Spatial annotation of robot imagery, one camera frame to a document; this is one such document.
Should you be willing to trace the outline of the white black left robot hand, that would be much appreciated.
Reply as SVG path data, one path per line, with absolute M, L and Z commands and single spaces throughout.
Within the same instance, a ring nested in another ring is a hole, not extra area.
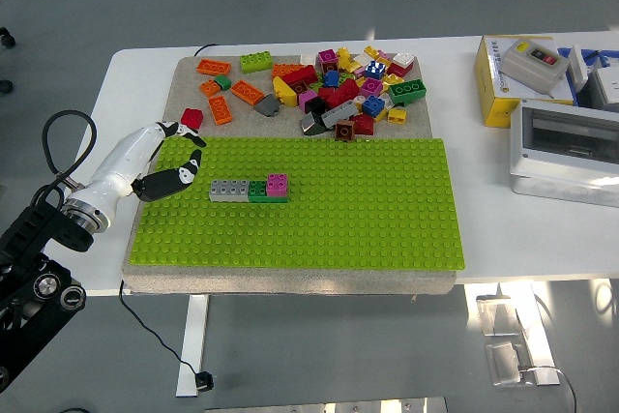
M 163 141 L 179 135 L 197 149 L 190 159 L 176 169 L 141 174 Z M 154 201 L 186 189 L 193 181 L 206 142 L 196 131 L 178 122 L 157 122 L 123 138 L 97 168 L 85 188 L 69 195 L 63 206 L 65 215 L 82 218 L 86 227 L 102 232 L 115 220 L 121 198 L 132 193 L 143 201 Z

